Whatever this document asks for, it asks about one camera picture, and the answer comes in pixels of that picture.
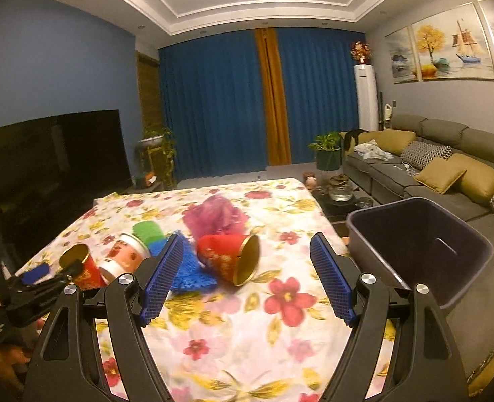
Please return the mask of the person's left hand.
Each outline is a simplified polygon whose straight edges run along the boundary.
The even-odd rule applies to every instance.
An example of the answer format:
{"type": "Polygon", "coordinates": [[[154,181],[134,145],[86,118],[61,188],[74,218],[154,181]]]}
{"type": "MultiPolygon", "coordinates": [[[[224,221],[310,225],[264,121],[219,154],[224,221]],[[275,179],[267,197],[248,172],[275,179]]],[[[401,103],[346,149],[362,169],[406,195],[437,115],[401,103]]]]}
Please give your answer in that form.
{"type": "Polygon", "coordinates": [[[13,388],[23,391],[24,385],[16,375],[14,366],[26,365],[31,361],[22,347],[14,345],[0,346],[0,377],[13,388]]]}

